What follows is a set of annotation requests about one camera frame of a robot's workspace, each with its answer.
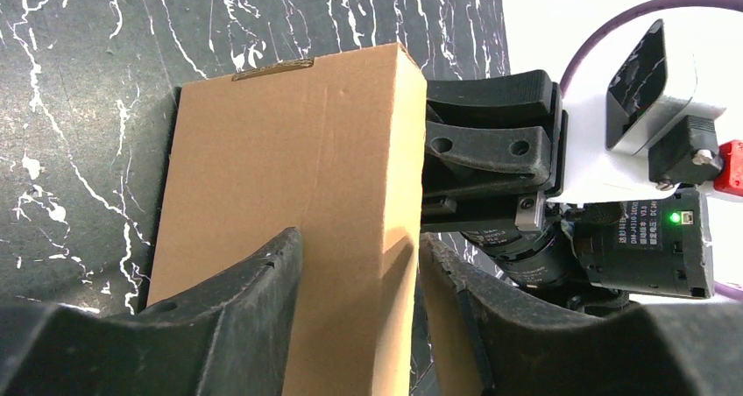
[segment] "bolt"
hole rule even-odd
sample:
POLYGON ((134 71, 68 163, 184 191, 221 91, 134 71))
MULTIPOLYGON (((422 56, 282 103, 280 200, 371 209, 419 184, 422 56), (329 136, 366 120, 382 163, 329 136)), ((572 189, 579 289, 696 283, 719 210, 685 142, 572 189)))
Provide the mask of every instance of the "bolt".
POLYGON ((534 199, 527 198, 521 201, 522 209, 531 209, 534 206, 534 199))
POLYGON ((661 181, 660 183, 658 183, 658 184, 657 184, 657 185, 655 186, 655 188, 657 188, 658 190, 660 190, 660 191, 662 191, 662 192, 667 192, 667 191, 669 191, 670 189, 672 189, 672 188, 673 188, 673 186, 674 186, 674 185, 673 185, 673 184, 671 184, 671 183, 670 183, 670 181, 664 180, 664 181, 661 181))
POLYGON ((695 166, 706 166, 710 164, 714 158, 715 157, 712 155, 710 150, 700 149, 694 154, 694 158, 691 159, 691 162, 693 162, 695 166))

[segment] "brown cardboard box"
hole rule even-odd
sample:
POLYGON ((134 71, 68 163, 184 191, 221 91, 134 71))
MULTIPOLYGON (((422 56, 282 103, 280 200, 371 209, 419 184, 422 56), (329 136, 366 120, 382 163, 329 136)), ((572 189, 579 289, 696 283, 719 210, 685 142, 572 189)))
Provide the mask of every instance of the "brown cardboard box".
POLYGON ((149 304, 297 226, 284 394, 407 394, 425 101, 399 45, 184 86, 149 304))

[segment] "cable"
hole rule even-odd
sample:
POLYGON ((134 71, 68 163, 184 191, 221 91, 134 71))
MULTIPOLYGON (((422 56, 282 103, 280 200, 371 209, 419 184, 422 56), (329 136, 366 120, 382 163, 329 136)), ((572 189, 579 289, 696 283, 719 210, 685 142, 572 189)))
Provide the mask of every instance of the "cable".
MULTIPOLYGON (((743 0, 651 0, 644 4, 638 4, 637 6, 620 13, 616 17, 610 19, 609 22, 601 25, 601 27, 598 28, 582 46, 580 46, 576 55, 570 60, 570 63, 563 74, 563 78, 560 80, 560 89, 563 91, 563 96, 568 92, 570 82, 573 80, 573 76, 576 74, 581 62, 583 62, 588 53, 590 53, 591 50, 593 50, 593 48, 612 31, 649 13, 678 8, 715 8, 743 12, 743 0)), ((740 288, 729 286, 721 282, 715 282, 715 292, 732 300, 743 301, 743 289, 740 288)))

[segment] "white background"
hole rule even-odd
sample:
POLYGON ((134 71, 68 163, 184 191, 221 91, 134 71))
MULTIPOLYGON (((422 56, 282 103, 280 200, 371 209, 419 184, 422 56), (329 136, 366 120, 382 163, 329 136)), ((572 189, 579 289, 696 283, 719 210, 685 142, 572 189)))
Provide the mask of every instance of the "white background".
MULTIPOLYGON (((546 70, 559 81, 575 51, 603 23, 648 0, 503 0, 511 72, 546 70)), ((743 13, 689 8, 660 11, 619 28, 594 49, 573 78, 565 106, 605 90, 619 65, 657 18, 682 21, 704 43, 704 57, 715 70, 715 85, 728 111, 718 120, 720 144, 743 139, 743 13)), ((717 280, 743 283, 743 203, 710 201, 717 280)), ((686 300, 638 297, 643 302, 686 300)), ((715 301, 724 301, 716 297, 715 301)))

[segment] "table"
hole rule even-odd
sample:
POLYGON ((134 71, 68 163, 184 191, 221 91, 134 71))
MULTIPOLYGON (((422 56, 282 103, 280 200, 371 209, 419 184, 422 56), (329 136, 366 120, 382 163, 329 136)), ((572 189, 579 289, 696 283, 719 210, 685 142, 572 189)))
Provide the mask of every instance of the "table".
POLYGON ((0 301, 144 307, 180 85, 393 41, 429 79, 499 76, 502 13, 500 0, 0 0, 0 301))

